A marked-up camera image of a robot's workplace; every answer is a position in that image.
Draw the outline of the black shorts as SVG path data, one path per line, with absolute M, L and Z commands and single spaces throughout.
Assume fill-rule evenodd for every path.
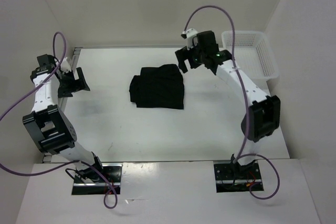
M 138 108 L 184 109 L 184 80 L 175 64 L 141 68 L 130 82 L 129 94 Z

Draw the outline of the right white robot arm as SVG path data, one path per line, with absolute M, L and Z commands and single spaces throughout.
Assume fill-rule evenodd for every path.
M 244 73 L 235 59 L 234 48 L 220 50 L 211 30 L 197 32 L 191 28 L 181 36 L 186 45 L 175 53 L 179 69 L 186 73 L 186 62 L 191 69 L 204 66 L 224 81 L 245 106 L 240 125 L 243 143 L 230 159 L 231 174 L 234 178 L 243 178 L 256 159 L 261 139 L 271 136 L 279 127 L 280 99 L 268 95 Z

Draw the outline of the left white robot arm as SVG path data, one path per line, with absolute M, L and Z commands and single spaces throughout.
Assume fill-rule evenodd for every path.
M 60 98 L 69 98 L 74 92 L 88 91 L 82 69 L 77 68 L 79 78 L 67 63 L 51 77 L 57 61 L 52 55 L 37 57 L 39 66 L 32 71 L 30 79 L 37 87 L 46 83 L 35 93 L 31 112 L 23 116 L 23 125 L 41 153 L 60 155 L 68 161 L 77 161 L 76 170 L 83 180 L 101 181 L 105 169 L 93 152 L 86 150 L 77 142 L 74 126 L 58 105 Z

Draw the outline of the white plastic basket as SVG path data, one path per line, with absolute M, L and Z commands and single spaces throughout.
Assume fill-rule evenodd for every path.
M 271 80 L 279 77 L 278 66 L 267 36 L 260 31 L 222 33 L 223 48 L 234 49 L 237 64 L 251 79 Z

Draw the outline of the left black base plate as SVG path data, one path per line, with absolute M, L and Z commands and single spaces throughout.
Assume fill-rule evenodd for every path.
M 119 195 L 121 190 L 122 164 L 102 163 L 102 167 L 102 174 L 114 187 L 117 195 Z M 81 178 L 72 168 L 68 168 L 67 172 L 74 180 L 71 191 L 72 195 L 104 195 L 109 190 L 108 184 L 102 178 L 99 178 L 97 182 L 92 182 L 89 179 Z

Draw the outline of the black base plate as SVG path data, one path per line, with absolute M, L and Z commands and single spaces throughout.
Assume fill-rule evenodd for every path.
M 102 174 L 114 187 L 117 195 L 119 195 L 121 190 L 122 164 L 102 163 L 102 167 Z M 68 168 L 67 172 L 74 180 L 71 191 L 72 195 L 104 195 L 109 190 L 108 184 L 102 178 L 99 178 L 97 182 L 92 182 L 89 179 L 81 178 L 72 168 Z
M 214 162 L 217 193 L 264 191 L 258 163 L 254 162 L 242 172 L 234 172 L 230 162 Z

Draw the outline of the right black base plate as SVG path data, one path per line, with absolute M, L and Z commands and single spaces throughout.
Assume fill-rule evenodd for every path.
M 254 162 L 242 172 L 234 172 L 230 162 L 214 162 L 217 193 L 264 191 L 258 163 Z

